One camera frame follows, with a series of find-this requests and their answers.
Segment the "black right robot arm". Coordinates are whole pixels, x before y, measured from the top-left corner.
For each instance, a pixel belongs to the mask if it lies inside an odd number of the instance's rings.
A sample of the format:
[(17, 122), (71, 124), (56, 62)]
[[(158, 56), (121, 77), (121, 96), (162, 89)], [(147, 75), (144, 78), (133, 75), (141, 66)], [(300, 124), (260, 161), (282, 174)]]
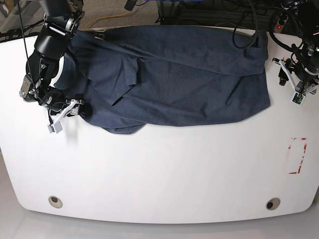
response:
[(74, 78), (79, 77), (79, 63), (68, 46), (84, 16), (84, 3), (81, 0), (41, 0), (39, 4), (44, 11), (44, 23), (34, 44), (34, 52), (27, 56), (26, 75), (19, 95), (25, 102), (37, 102), (47, 108), (50, 116), (89, 118), (92, 107), (80, 95), (75, 99), (66, 98), (71, 87), (60, 90), (50, 86), (64, 55), (75, 63)]

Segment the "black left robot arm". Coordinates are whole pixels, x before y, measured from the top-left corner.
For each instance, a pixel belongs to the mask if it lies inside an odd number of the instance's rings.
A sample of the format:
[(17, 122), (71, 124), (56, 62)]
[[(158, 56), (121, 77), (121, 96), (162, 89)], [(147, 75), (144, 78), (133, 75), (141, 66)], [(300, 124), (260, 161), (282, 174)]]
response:
[[(272, 60), (281, 67), (279, 84), (291, 84), (293, 102), (297, 104), (307, 94), (315, 94), (319, 88), (319, 9), (316, 4), (312, 0), (241, 0), (238, 6), (246, 7), (241, 18), (251, 15), (255, 31), (259, 30), (257, 11), (272, 11), (268, 21), (269, 35), (278, 46), (291, 53), (289, 58)], [(301, 39), (299, 46), (288, 46), (274, 35), (281, 32), (286, 23)]]

